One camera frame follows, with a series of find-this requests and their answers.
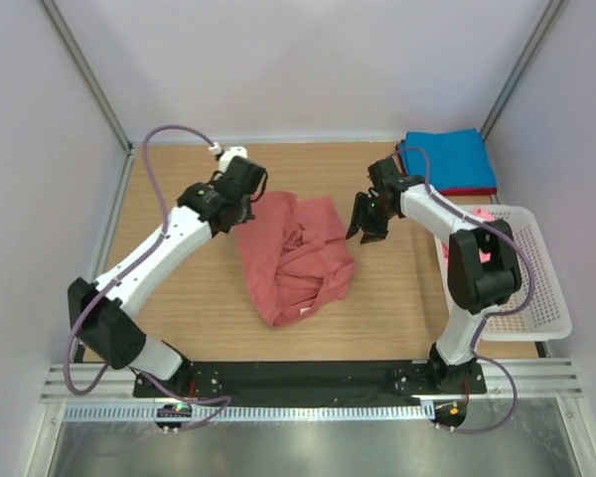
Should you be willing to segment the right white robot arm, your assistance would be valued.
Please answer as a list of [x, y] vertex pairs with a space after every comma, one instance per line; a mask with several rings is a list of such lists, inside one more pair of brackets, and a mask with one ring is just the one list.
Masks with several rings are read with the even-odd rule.
[[481, 325], [522, 287], [519, 258], [510, 225], [485, 221], [440, 197], [420, 176], [405, 176], [391, 158], [368, 167], [372, 186], [355, 196], [346, 238], [361, 243], [386, 239], [388, 221], [412, 219], [448, 246], [446, 283], [453, 307], [432, 345], [427, 380], [432, 389], [459, 391], [472, 376]]

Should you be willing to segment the salmon pink t-shirt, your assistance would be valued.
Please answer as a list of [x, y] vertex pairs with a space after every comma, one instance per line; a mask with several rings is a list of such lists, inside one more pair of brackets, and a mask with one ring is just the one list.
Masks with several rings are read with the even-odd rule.
[[332, 198], [269, 192], [252, 210], [236, 240], [249, 297], [268, 326], [299, 322], [348, 296], [356, 262]]

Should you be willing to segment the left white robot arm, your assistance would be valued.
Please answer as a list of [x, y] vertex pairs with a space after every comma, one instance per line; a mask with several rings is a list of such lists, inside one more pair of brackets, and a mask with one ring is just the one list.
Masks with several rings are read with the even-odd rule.
[[267, 177], [245, 148], [226, 149], [211, 180], [188, 187], [151, 236], [94, 282], [78, 278], [70, 285], [76, 337], [110, 368], [146, 372], [166, 396], [182, 396], [191, 383], [183, 355], [148, 337], [134, 318], [185, 258], [252, 219], [251, 205], [262, 196]]

